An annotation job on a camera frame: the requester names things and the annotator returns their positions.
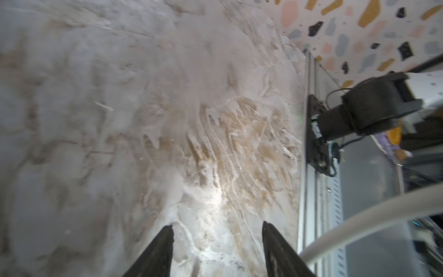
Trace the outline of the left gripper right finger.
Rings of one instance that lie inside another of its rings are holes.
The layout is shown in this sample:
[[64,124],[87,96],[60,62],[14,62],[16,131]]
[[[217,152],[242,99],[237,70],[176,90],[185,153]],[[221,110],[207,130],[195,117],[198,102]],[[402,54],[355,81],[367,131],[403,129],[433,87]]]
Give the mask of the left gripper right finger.
[[273,224],[263,222],[262,239],[268,277],[315,277]]

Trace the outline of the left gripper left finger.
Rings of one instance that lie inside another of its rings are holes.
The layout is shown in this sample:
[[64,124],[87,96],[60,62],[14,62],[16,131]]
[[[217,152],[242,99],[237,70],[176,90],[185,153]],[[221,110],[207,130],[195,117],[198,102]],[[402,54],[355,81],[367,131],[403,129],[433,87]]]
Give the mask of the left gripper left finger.
[[169,277],[173,244],[173,227],[164,226],[123,277]]

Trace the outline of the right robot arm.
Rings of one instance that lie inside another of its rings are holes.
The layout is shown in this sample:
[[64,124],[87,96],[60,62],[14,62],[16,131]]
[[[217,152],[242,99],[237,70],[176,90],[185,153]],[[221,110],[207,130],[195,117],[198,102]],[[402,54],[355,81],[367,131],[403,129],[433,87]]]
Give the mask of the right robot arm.
[[350,134],[369,136],[398,126],[410,114],[443,103],[443,72],[390,73],[348,90],[341,103],[313,117],[317,138],[332,141]]

